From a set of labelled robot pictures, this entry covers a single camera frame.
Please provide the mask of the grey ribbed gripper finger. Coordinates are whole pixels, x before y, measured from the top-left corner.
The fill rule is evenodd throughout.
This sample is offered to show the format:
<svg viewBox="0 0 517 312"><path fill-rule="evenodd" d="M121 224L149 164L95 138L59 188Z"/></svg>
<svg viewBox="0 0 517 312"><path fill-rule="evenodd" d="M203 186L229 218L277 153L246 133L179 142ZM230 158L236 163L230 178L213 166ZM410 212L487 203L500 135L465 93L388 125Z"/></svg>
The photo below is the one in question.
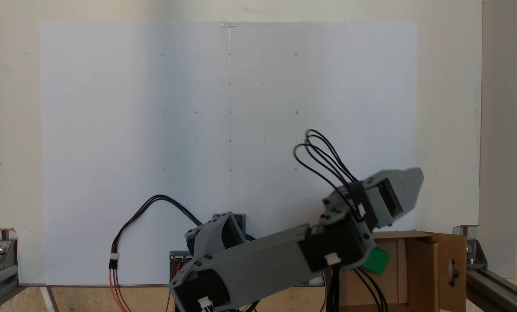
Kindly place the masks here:
<svg viewBox="0 0 517 312"><path fill-rule="evenodd" d="M389 177L399 203L401 203L403 207L403 215L412 211L416 206L424 180L421 168L412 167L405 170L384 170L382 175Z"/></svg>

